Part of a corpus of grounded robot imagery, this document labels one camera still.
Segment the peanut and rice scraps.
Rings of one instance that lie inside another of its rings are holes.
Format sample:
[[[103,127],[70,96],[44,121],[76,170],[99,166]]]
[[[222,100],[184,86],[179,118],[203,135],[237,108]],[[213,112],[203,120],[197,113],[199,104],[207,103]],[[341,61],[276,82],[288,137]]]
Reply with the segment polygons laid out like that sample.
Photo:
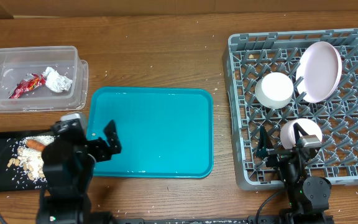
[[[28,148],[26,146],[28,139],[41,142],[46,147],[54,142],[55,137],[48,135],[30,136],[22,138],[10,145],[11,153],[7,162],[6,171],[13,171],[11,180],[17,185],[27,185],[27,182],[31,184],[46,182],[43,172],[44,161],[42,159],[42,152]]]

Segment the red snack wrapper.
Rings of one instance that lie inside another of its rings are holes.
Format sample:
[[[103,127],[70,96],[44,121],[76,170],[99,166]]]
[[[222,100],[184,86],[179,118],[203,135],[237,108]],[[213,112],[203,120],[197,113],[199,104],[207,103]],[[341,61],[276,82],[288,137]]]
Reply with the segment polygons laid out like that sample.
[[[46,79],[43,75],[31,73],[26,75],[16,87],[9,92],[9,98],[20,98],[24,93],[32,91],[42,85],[44,85]]]

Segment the small white plate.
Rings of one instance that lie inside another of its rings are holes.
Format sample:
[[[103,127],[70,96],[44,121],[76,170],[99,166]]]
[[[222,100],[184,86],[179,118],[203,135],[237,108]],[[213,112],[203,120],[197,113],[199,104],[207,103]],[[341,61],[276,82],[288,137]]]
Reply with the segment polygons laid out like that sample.
[[[306,118],[295,119],[287,122],[280,131],[281,144],[285,149],[291,149],[296,143],[294,124],[297,123],[307,133],[307,135],[315,135],[321,142],[323,134],[320,127],[312,120]]]

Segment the orange carrot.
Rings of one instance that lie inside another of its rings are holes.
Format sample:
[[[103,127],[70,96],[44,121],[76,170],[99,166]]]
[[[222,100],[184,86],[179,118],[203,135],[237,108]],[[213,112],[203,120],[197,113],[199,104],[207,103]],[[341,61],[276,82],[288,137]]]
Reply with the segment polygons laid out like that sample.
[[[33,139],[28,139],[26,141],[26,146],[30,149],[42,152],[45,149],[45,145],[42,144],[41,142],[38,142],[36,140]]]

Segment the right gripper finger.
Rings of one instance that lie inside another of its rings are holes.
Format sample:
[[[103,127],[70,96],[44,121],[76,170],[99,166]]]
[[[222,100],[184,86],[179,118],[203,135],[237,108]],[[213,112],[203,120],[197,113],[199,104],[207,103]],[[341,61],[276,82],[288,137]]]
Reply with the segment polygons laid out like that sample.
[[[305,145],[308,134],[298,123],[293,124],[293,132],[295,137],[294,145]]]
[[[273,144],[268,136],[268,133],[264,126],[259,130],[259,141],[256,150],[256,157],[267,157],[269,152],[273,150]]]

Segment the white tissue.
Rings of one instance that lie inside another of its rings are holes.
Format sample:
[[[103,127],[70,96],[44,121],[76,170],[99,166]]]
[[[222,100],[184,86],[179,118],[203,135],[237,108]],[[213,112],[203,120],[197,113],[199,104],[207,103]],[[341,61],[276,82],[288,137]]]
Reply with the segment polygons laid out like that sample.
[[[68,91],[73,83],[71,79],[64,75],[60,75],[52,67],[47,67],[42,73],[42,76],[45,78],[46,87],[55,93]]]

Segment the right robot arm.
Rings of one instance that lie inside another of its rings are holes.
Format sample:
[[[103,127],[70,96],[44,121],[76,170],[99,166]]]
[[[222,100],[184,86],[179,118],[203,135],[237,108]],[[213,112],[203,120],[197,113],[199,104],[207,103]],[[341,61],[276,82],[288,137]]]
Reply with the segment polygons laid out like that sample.
[[[279,223],[334,223],[332,216],[324,214],[329,209],[332,185],[325,177],[307,176],[306,163],[316,157],[321,141],[309,135],[298,123],[293,125],[295,145],[291,149],[275,149],[264,127],[259,131],[256,156],[265,159],[265,165],[278,171],[284,189],[278,190],[259,207],[254,221],[262,219],[260,213],[266,203],[283,192],[287,193],[290,207],[280,210]]]

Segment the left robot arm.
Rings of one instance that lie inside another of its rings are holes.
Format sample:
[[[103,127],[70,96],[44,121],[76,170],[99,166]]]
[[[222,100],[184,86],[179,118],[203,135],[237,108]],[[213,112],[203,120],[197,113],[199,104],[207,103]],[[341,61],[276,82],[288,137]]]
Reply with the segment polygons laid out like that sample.
[[[55,140],[42,151],[47,185],[40,191],[36,222],[116,223],[111,212],[92,212],[88,197],[96,163],[122,150],[115,122],[103,129],[105,139],[88,140],[80,118],[57,121],[50,130]]]

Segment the pale green bowl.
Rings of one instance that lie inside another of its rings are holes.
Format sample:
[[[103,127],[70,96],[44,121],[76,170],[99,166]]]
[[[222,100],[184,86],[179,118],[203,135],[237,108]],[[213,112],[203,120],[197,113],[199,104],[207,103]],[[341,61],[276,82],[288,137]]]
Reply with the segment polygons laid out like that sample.
[[[293,94],[293,82],[285,74],[269,73],[261,78],[255,86],[257,101],[271,109],[279,109],[289,104]]]

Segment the large pink plate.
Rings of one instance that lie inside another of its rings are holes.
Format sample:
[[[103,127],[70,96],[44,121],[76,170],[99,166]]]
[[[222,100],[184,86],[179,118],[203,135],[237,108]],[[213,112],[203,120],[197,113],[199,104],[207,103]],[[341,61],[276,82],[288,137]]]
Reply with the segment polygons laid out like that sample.
[[[328,42],[309,46],[296,69],[296,89],[306,93],[303,100],[319,103],[333,94],[341,79],[342,60],[339,52]]]

